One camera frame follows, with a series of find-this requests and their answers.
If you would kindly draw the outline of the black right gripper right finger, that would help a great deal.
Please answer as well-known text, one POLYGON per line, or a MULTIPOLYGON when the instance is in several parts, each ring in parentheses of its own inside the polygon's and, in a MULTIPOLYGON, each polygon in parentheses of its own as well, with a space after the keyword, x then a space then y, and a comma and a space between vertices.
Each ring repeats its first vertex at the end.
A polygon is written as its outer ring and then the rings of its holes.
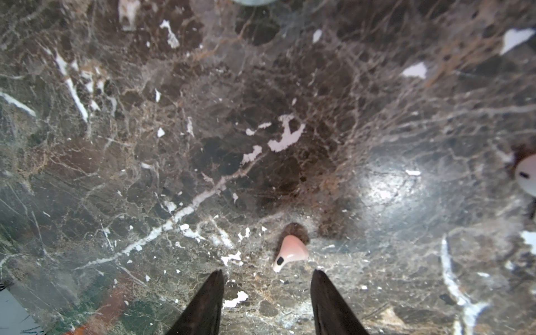
POLYGON ((318 335, 369 335, 325 272, 311 279, 311 302, 318 335))

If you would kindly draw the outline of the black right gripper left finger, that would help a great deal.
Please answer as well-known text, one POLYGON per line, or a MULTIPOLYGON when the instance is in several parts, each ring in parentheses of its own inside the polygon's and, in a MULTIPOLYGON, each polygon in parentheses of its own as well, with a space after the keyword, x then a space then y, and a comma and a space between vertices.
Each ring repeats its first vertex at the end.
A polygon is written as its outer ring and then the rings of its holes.
POLYGON ((210 274, 166 335, 218 335, 223 306, 224 276, 210 274))

